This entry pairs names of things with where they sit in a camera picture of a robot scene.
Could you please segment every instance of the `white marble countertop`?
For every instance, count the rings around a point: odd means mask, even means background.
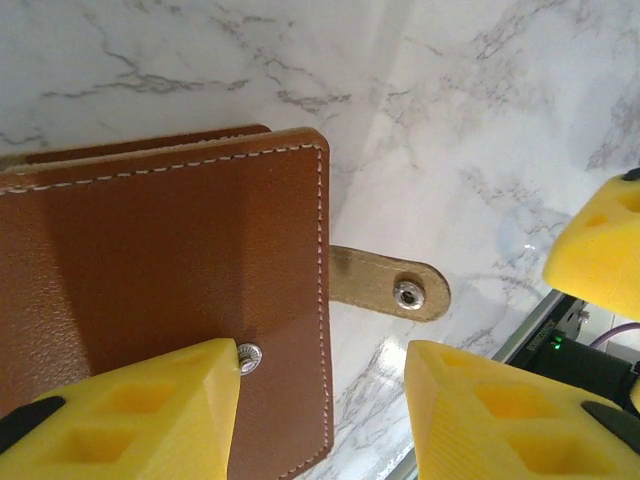
[[[0,153],[323,132],[332,242],[452,287],[427,325],[332,305],[336,443],[303,478],[380,479],[412,443],[407,342],[497,350],[570,215],[638,165],[639,26],[635,0],[7,0]]]

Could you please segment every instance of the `marble surface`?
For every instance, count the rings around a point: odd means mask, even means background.
[[[407,342],[495,352],[568,219],[640,154],[635,0],[7,0],[0,153],[261,122],[332,147],[332,242],[428,262],[445,317],[332,305],[336,444],[306,479],[411,448]]]

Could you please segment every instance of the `silver snap stud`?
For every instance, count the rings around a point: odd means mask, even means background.
[[[253,343],[238,345],[238,363],[240,375],[248,375],[253,372],[262,361],[262,350]]]
[[[424,305],[425,294],[422,287],[411,280],[402,280],[393,287],[393,298],[405,310],[418,310]]]

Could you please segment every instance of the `metal snap button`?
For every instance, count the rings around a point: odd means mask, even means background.
[[[238,345],[238,364],[240,375],[248,375],[253,372],[262,361],[262,350],[253,343]]]
[[[393,287],[393,297],[400,308],[418,310],[424,305],[425,293],[416,282],[402,280]]]

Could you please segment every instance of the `brown leather wallet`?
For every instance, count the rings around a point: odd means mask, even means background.
[[[327,455],[319,133],[255,125],[21,161],[0,175],[0,416],[53,387],[230,337],[264,358],[242,379],[229,478],[292,478]]]

